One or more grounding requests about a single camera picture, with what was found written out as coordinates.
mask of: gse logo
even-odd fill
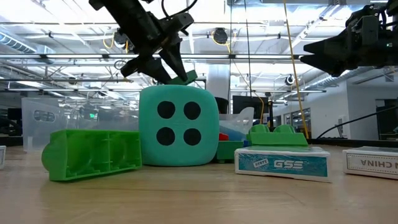
[[[303,169],[303,161],[283,161],[277,160],[274,162],[275,168],[285,168],[285,169]]]

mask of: ceiling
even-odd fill
[[[369,3],[365,0],[347,0],[346,2],[348,5],[345,6],[328,6],[328,1],[325,0],[287,0],[287,14],[295,55],[305,54],[303,51],[305,44],[339,34],[345,28],[345,21],[351,13]],[[164,17],[160,0],[155,0],[151,4],[143,1],[141,3],[157,18]],[[171,14],[191,3],[192,0],[165,0],[165,8]],[[232,8],[231,0],[199,0],[189,11],[195,20],[195,23],[187,30],[190,35],[184,37],[180,34],[183,38],[181,53],[228,55],[228,48],[215,44],[211,38],[211,33],[215,28],[222,27],[229,35],[231,54],[290,55],[284,5],[281,3],[282,0],[247,0],[245,9],[243,1],[238,0],[235,0]],[[124,47],[118,48],[112,44],[113,32],[117,28],[117,23],[104,7],[95,11],[88,0],[1,1],[0,31],[7,32],[29,46],[47,46],[56,54],[125,54]],[[20,54],[5,45],[0,45],[0,53]],[[52,78],[109,79],[112,74],[118,73],[113,66],[116,60],[71,61],[63,58],[56,60],[53,66],[18,58],[7,59],[7,61],[39,75],[51,73]],[[185,69],[195,69],[203,79],[209,75],[209,65],[219,63],[229,66],[229,60],[184,60]],[[175,76],[169,67],[166,67],[166,70],[172,77]],[[299,61],[296,62],[296,70],[301,83],[311,82],[324,74]],[[253,88],[290,89],[285,85],[284,78],[293,73],[293,66],[290,60],[252,60],[250,65],[247,60],[236,60],[231,65],[230,72],[232,76],[239,79],[232,88],[246,88],[240,73],[245,76],[250,72]],[[99,82],[92,85],[98,88],[132,89],[152,85],[152,80],[145,75],[133,74],[128,79],[132,82]],[[202,82],[192,85],[204,87]],[[77,85],[61,83],[60,86],[63,88],[87,87],[87,85],[83,86],[83,83]],[[122,95],[127,98],[135,97],[133,93]]]

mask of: security camera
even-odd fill
[[[294,83],[294,77],[292,75],[289,75],[288,77],[286,77],[285,79],[285,84],[288,86],[293,85]]]

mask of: transparent plastic bin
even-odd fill
[[[41,151],[63,129],[138,130],[137,100],[23,98],[25,151]]]
[[[229,141],[243,141],[253,126],[254,108],[245,108],[240,114],[220,114],[220,132]]]

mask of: table surface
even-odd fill
[[[7,148],[0,223],[398,223],[398,181],[346,175],[333,183],[234,173],[233,164],[144,167],[71,183],[48,180],[39,153]]]

